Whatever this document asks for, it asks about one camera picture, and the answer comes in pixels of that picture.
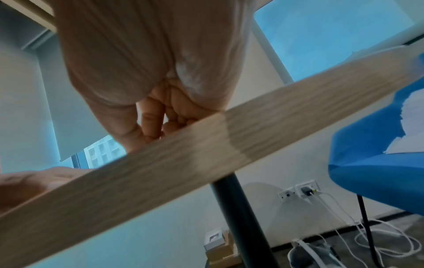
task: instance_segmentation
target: wall outlet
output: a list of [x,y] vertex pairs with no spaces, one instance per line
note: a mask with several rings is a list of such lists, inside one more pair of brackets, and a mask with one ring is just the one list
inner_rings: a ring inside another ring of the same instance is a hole
[[293,198],[296,198],[296,192],[294,187],[290,187],[288,189],[285,189],[282,192],[278,193],[278,197],[280,198],[281,202],[288,202],[292,200]]
[[315,190],[320,189],[319,186],[318,186],[318,183],[316,181],[307,181],[307,182],[304,182],[304,183],[297,184],[295,186],[295,192],[300,198],[303,198],[303,199],[309,197],[309,196],[305,195],[301,190],[301,188],[305,187],[305,186],[309,186],[309,187],[311,187],[312,189],[315,189]]

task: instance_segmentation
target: cardboard box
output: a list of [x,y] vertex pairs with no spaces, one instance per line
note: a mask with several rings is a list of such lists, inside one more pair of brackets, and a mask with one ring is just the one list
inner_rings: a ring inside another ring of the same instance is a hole
[[225,244],[224,237],[222,236],[222,228],[208,232],[204,236],[204,249],[211,250],[219,245]]
[[209,261],[209,268],[229,268],[242,263],[242,258],[234,244],[234,254],[221,260]]
[[234,254],[234,241],[230,231],[224,231],[223,236],[225,244],[206,251],[206,256],[208,257],[209,262],[221,260],[224,257]]

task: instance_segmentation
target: floor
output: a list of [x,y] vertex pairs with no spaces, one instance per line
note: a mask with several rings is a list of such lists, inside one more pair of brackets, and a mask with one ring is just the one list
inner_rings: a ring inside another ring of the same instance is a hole
[[[396,227],[400,228],[407,235],[416,238],[422,244],[424,244],[424,217],[418,215],[411,215],[404,218],[396,219],[390,222]],[[373,228],[385,229],[381,225],[376,225]],[[362,259],[369,268],[375,268],[372,262],[369,250],[358,246],[354,242],[354,237],[358,232],[350,232],[342,234],[353,253]],[[404,238],[393,237],[389,235],[374,234],[375,243],[377,246],[393,249],[396,251],[407,251],[409,250],[408,242]],[[345,264],[347,268],[364,268],[365,266],[354,259],[346,246],[339,237],[331,237],[327,239],[327,242],[336,250],[337,254],[341,258],[341,262]],[[275,253],[275,256],[280,264],[281,268],[290,268],[287,260],[287,253],[289,249],[282,250]],[[406,258],[392,258],[383,257],[385,267],[397,267],[397,268],[423,268],[424,267],[424,252],[417,253],[413,256]]]

